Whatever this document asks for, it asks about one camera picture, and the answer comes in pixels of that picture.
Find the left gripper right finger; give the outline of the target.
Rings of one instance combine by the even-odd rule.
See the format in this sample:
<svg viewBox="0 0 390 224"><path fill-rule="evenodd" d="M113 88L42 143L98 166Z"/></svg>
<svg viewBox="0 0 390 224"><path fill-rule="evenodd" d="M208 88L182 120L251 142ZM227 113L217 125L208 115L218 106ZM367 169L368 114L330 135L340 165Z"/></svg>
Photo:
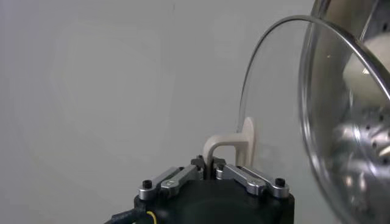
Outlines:
<svg viewBox="0 0 390 224"><path fill-rule="evenodd" d="M285 179L272 178L246 166L227 164L222 158L213 158L213 179L216 191L222 195L242 191L253 197L289 197L289 186Z"/></svg>

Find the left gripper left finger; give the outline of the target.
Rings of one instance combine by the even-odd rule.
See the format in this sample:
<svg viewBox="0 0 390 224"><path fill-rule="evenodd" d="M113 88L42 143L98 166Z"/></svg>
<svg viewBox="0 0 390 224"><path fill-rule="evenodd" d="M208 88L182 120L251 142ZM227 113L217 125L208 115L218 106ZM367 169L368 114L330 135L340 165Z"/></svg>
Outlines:
<svg viewBox="0 0 390 224"><path fill-rule="evenodd" d="M193 180L203 180L205 161L203 156L193 158L186 167L170 167L159 176L144 180L138 189L140 200L154 200L163 191L168 197L174 197L180 189Z"/></svg>

